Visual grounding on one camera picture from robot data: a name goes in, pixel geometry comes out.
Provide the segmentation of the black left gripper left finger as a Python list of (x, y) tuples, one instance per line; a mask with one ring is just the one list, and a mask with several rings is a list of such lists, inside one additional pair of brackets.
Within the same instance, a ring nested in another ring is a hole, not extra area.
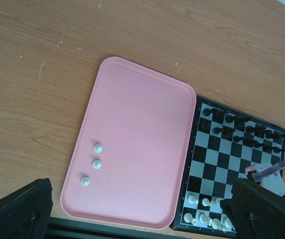
[(42, 239), (53, 207), (50, 179), (36, 179), (0, 199), (0, 239)]

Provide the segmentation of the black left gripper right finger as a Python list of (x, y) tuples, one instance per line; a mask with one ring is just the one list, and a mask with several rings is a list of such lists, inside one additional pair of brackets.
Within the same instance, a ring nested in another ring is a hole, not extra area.
[(285, 198), (248, 179), (237, 179), (231, 192), (220, 207), (236, 230), (235, 238), (285, 239)]

